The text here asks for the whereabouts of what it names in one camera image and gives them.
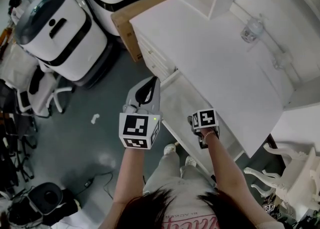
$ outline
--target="cable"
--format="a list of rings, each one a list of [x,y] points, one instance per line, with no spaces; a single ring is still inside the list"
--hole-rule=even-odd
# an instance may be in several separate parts
[[[110,174],[111,177],[109,179],[109,181],[103,186],[103,190],[109,195],[109,197],[113,200],[114,198],[111,196],[111,194],[109,193],[109,190],[108,190],[108,184],[112,181],[112,179],[114,178],[114,174]]]
[[[109,181],[103,186],[103,190],[109,195],[109,197],[113,200],[113,197],[111,196],[111,194],[109,193],[109,190],[106,188],[108,186],[108,184],[112,181],[112,179],[114,178],[114,174],[113,174],[113,170],[106,172],[106,173],[96,173],[93,175],[93,177],[89,178],[85,184],[84,184],[84,189],[82,189],[80,192],[78,192],[75,197],[77,197],[78,195],[82,194],[85,190],[87,190],[93,183],[94,180],[96,179],[96,177],[102,177],[102,176],[106,176],[106,175],[111,175],[111,178],[109,179]]]

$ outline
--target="white cabinet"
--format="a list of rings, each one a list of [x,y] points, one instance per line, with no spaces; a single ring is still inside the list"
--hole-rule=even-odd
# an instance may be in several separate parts
[[[182,147],[192,155],[203,171],[211,176],[214,172],[209,151],[200,148],[198,138],[192,133],[187,121],[187,117],[195,111],[208,108],[211,106],[179,70],[161,83],[162,123]],[[221,143],[236,161],[244,150],[219,116],[218,121]]]
[[[140,47],[143,60],[149,70],[157,76],[160,81],[164,81],[168,78],[176,69],[175,65],[164,55],[162,55],[147,39],[134,28],[138,45]]]

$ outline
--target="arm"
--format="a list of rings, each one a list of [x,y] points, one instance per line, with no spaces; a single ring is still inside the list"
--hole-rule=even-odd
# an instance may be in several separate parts
[[[99,229],[113,229],[126,205],[133,198],[142,196],[144,159],[144,150],[125,149],[111,210]]]
[[[18,18],[17,15],[16,15],[15,8],[13,8],[13,10],[12,10],[12,12],[11,12],[11,19],[12,19],[12,21],[13,21],[13,23],[14,23],[15,25],[18,24],[19,18]]]
[[[209,131],[210,129],[202,129],[201,133],[205,135]],[[206,142],[218,189],[229,195],[253,224],[274,222],[275,220],[265,212],[251,195],[242,171],[216,135],[214,133],[209,134]]]

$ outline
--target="chair leg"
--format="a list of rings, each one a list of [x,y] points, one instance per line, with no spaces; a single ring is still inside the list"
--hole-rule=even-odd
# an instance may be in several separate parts
[[[31,120],[32,120],[34,131],[38,132],[38,125],[37,125],[35,117],[31,116]]]
[[[25,169],[24,169],[24,163],[25,163],[25,161],[27,161],[28,160],[28,158],[27,157],[24,157],[23,158],[23,160],[22,160],[22,162],[21,162],[21,160],[20,160],[20,157],[19,157],[19,154],[18,154],[18,152],[16,153],[16,159],[17,159],[17,162],[18,162],[18,165],[17,165],[17,167],[16,167],[16,170],[17,171],[20,171],[20,173],[21,173],[21,175],[22,175],[22,177],[23,177],[23,180],[24,180],[24,182],[28,182],[29,181],[29,179],[34,179],[35,178],[35,175],[29,175],[26,171],[25,171]]]
[[[274,179],[279,179],[281,176],[278,173],[268,173],[266,170],[262,170],[262,173],[268,177],[274,178]]]
[[[30,144],[30,142],[27,140],[27,138],[26,138],[25,135],[22,137],[22,141],[23,141],[28,147],[30,147],[31,149],[36,149],[36,148],[37,148],[37,145],[36,145],[36,144]]]
[[[246,167],[243,172],[245,174],[251,174],[254,175],[256,178],[260,179],[265,185],[272,187],[272,188],[278,188],[279,186],[279,179],[278,178],[272,178],[269,176],[266,176],[259,171],[256,171],[250,167]]]
[[[53,93],[53,100],[54,100],[55,106],[58,109],[59,113],[62,113],[63,109],[59,103],[58,95],[56,93]]]
[[[50,107],[50,102],[51,100],[54,98],[54,93],[51,93],[51,95],[49,96],[48,100],[46,101],[45,107],[49,108]]]
[[[270,190],[264,191],[264,190],[262,190],[259,186],[257,186],[256,184],[252,184],[251,187],[257,189],[258,192],[261,194],[261,196],[262,196],[262,197],[265,197],[265,198],[268,197],[269,195],[273,194],[274,191],[275,191],[275,189],[272,188],[272,187],[271,187]]]
[[[305,154],[304,152],[296,152],[291,148],[273,149],[273,148],[270,148],[268,143],[265,143],[263,145],[263,148],[270,154],[289,156],[293,160],[305,161],[308,158],[308,155]]]
[[[61,92],[68,92],[68,91],[72,91],[73,88],[72,87],[61,87],[61,88],[57,88],[54,93],[58,94]]]
[[[23,155],[24,155],[25,157],[30,157],[30,154],[28,154],[27,151],[26,151],[26,142],[24,141],[23,138],[24,138],[24,136],[23,136],[22,139],[21,139],[21,145],[22,145]]]

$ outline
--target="black hair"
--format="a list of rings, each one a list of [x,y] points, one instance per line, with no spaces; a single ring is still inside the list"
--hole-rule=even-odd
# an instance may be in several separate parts
[[[9,6],[12,8],[16,8],[20,5],[21,0],[10,0]]]
[[[166,210],[174,198],[172,190],[158,189],[130,201],[120,215],[115,229],[162,229]],[[222,191],[206,192],[198,199],[215,213],[220,229],[256,229],[255,225],[239,209],[233,199]]]

